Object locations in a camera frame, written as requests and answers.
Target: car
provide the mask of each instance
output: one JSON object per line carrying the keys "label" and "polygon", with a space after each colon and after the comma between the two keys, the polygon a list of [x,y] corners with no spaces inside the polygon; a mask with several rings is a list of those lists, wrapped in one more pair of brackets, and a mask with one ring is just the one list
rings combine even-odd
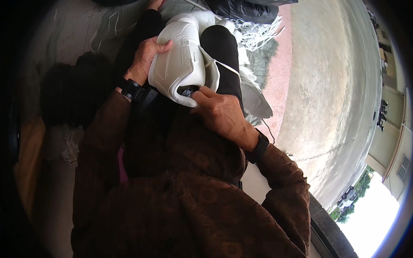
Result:
{"label": "car", "polygon": [[344,207],[350,206],[353,201],[357,198],[358,194],[354,186],[350,186],[349,190],[341,196],[341,199],[337,202],[337,207],[343,209]]}

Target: tree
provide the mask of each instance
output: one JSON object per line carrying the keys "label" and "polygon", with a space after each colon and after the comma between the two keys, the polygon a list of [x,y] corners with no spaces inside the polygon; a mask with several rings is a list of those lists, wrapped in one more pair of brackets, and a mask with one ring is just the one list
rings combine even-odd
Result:
{"label": "tree", "polygon": [[366,190],[370,188],[370,175],[369,173],[374,172],[374,170],[367,165],[366,170],[364,170],[363,175],[360,177],[360,179],[357,181],[357,183],[354,185],[354,189],[356,189],[358,196],[356,199],[353,201],[353,203],[349,207],[344,207],[343,212],[340,214],[340,216],[337,219],[337,222],[340,223],[347,223],[349,220],[349,215],[354,213],[354,207],[355,203],[358,201],[359,198],[364,197],[366,194]]}
{"label": "tree", "polygon": [[330,213],[330,217],[335,221],[336,219],[338,219],[340,217],[340,208],[335,208],[331,213]]}
{"label": "tree", "polygon": [[371,178],[369,176],[368,168],[366,168],[363,175],[360,177],[360,179],[354,185],[354,188],[356,189],[357,194],[360,198],[364,197],[364,195],[366,194],[366,190],[370,188]]}
{"label": "tree", "polygon": [[341,224],[345,224],[349,221],[349,217],[348,216],[340,216],[340,218],[338,218],[337,222],[340,222]]}

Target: black garbage bag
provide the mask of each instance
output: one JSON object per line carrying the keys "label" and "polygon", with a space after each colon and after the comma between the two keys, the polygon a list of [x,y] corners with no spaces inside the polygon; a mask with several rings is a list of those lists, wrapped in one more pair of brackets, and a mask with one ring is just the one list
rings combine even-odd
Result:
{"label": "black garbage bag", "polygon": [[254,23],[271,24],[278,14],[278,6],[256,5],[244,0],[205,0],[205,2],[216,15]]}
{"label": "black garbage bag", "polygon": [[103,6],[118,6],[118,5],[128,5],[138,0],[92,0]]}
{"label": "black garbage bag", "polygon": [[298,3],[298,0],[246,0],[257,5],[281,6]]}

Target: black watch strap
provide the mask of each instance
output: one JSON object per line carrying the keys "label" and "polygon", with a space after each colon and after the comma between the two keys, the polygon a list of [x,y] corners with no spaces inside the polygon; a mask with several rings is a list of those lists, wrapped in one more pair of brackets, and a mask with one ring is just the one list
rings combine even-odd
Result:
{"label": "black watch strap", "polygon": [[139,83],[129,79],[121,79],[118,84],[118,87],[122,89],[122,95],[130,98],[131,100],[140,99],[141,95],[145,89],[139,85]]}
{"label": "black watch strap", "polygon": [[252,152],[245,151],[245,157],[249,162],[253,164],[261,160],[262,156],[267,150],[268,145],[270,144],[268,138],[263,133],[261,133],[260,130],[258,130],[257,128],[255,128],[255,130],[259,132],[258,144]]}

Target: wrinkled hand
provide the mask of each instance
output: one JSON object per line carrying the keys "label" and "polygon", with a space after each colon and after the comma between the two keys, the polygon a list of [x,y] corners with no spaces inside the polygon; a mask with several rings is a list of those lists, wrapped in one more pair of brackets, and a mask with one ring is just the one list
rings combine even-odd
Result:
{"label": "wrinkled hand", "polygon": [[135,52],[135,58],[131,67],[125,73],[123,78],[143,85],[148,78],[149,68],[154,56],[158,53],[168,51],[172,47],[172,41],[169,40],[165,44],[156,44],[157,36],[142,41],[139,44],[138,50]]}
{"label": "wrinkled hand", "polygon": [[202,86],[192,93],[198,107],[191,113],[204,118],[205,126],[222,137],[236,143],[241,149],[252,152],[258,144],[259,132],[247,122],[237,97],[221,95]]}

